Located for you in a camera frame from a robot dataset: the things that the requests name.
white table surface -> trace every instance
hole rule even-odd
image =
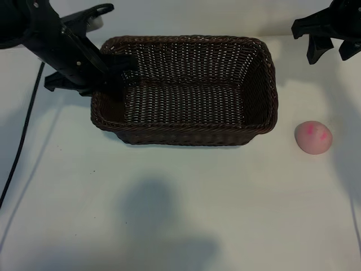
[[[360,270],[361,55],[309,66],[307,37],[262,40],[279,119],[243,147],[126,145],[93,126],[90,98],[41,86],[0,210],[0,270]],[[40,61],[0,61],[2,188]],[[307,120],[334,133],[326,154],[297,147]]]

brown wicker basket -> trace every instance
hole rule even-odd
[[[244,145],[277,122],[275,68],[258,39],[125,36],[101,53],[138,59],[123,101],[95,92],[91,102],[93,123],[126,143]]]

foam ball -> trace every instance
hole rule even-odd
[[[332,133],[318,121],[307,121],[296,128],[298,146],[308,154],[323,154],[332,145]]]

pink marking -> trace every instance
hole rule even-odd
[[[312,134],[313,131],[314,131],[314,126],[313,126],[313,124],[311,124],[311,125],[309,126],[309,129],[307,130],[307,134]]]
[[[325,140],[327,138],[327,133],[323,132],[322,136],[321,136],[321,140]]]

black robotic arm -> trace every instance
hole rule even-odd
[[[310,35],[310,64],[333,48],[331,38],[344,40],[340,55],[342,60],[348,60],[361,51],[361,0],[333,0],[329,8],[296,20],[292,32],[295,39]]]
[[[102,55],[86,37],[91,21],[114,9],[98,5],[60,18],[49,0],[0,0],[0,49],[23,44],[57,70],[45,87],[74,89],[83,96],[123,87],[121,72],[137,69],[129,55]]]

